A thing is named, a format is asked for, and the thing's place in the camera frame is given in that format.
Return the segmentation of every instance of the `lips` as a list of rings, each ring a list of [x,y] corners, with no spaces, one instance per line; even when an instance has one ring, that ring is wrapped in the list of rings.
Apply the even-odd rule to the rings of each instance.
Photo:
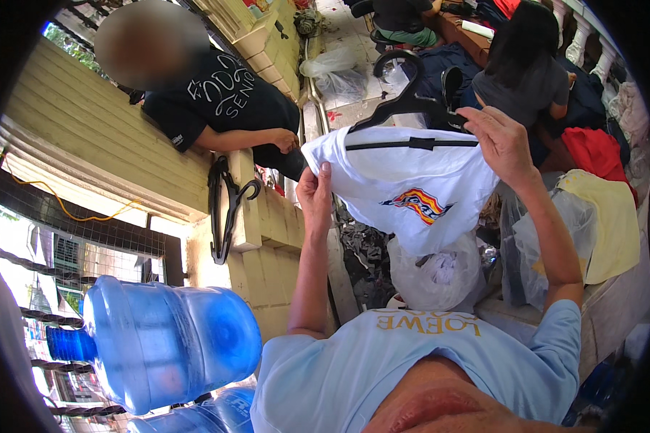
[[[385,433],[401,433],[417,425],[438,420],[442,416],[483,411],[480,404],[457,389],[419,390],[398,409],[392,410],[377,429]]]

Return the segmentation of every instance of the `man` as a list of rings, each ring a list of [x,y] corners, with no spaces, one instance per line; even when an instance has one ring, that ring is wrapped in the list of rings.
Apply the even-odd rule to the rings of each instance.
[[[161,0],[122,6],[101,24],[97,60],[112,79],[147,90],[143,112],[180,152],[253,148],[253,160],[298,180],[299,109],[235,57],[210,46],[199,18]]]
[[[578,390],[583,283],[571,237],[529,156],[495,108],[461,108],[488,165],[527,207],[549,282],[528,345],[454,312],[367,311],[332,337],[327,318],[329,163],[296,194],[305,239],[287,335],[267,342],[251,407],[256,432],[556,432]]]
[[[424,27],[421,16],[433,17],[443,0],[373,0],[373,23],[381,35],[405,44],[405,48],[432,48],[443,43],[436,33]]]

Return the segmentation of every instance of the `hand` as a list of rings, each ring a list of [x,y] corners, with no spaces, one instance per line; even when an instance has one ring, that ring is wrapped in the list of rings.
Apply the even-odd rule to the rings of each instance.
[[[484,160],[514,191],[538,181],[539,171],[529,156],[528,132],[520,123],[494,107],[482,111],[465,107],[457,113],[467,118],[466,130],[476,135]]]
[[[299,198],[306,236],[324,239],[332,224],[332,193],[330,176],[332,175],[329,162],[320,166],[320,174],[316,178],[310,167],[306,167],[296,186],[296,196]]]
[[[287,154],[292,150],[299,147],[299,137],[293,132],[285,130],[284,128],[276,127],[269,130],[272,136],[268,143],[276,145],[280,152]]]

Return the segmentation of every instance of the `finger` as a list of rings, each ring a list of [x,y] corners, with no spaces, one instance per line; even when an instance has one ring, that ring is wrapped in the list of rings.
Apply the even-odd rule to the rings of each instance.
[[[489,136],[498,137],[501,134],[503,134],[503,130],[505,129],[505,127],[501,125],[494,117],[492,117],[486,111],[486,108],[484,108],[482,111],[479,111],[476,108],[463,107],[463,108],[458,108],[456,112],[460,116],[466,117],[467,120],[469,121],[468,123],[472,123],[475,129],[480,129],[486,134],[488,134]]]
[[[311,167],[306,167],[303,169],[303,173],[301,173],[298,186],[312,184],[314,181],[315,175],[313,174],[313,171],[311,171]]]
[[[477,137],[477,140],[479,140],[479,146],[482,148],[482,154],[485,155],[485,159],[489,155],[498,154],[494,140],[474,122],[465,123],[464,128]]]
[[[329,197],[331,193],[330,180],[332,179],[332,166],[325,161],[320,166],[318,173],[318,193]]]
[[[496,119],[497,122],[499,122],[501,125],[505,127],[515,126],[515,124],[517,123],[510,116],[508,116],[507,114],[505,114],[503,111],[501,111],[496,107],[492,107],[492,106],[484,107],[482,111],[486,112],[489,116]]]

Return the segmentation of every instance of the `blue water jug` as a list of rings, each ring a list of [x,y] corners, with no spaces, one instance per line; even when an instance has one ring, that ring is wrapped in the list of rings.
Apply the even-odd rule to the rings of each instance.
[[[128,433],[253,433],[250,405],[255,391],[237,386],[214,400],[179,407],[164,415],[127,422]]]
[[[112,401],[134,415],[250,376],[262,351],[250,307],[223,288],[170,288],[100,276],[84,327],[47,328],[51,357],[94,365]]]

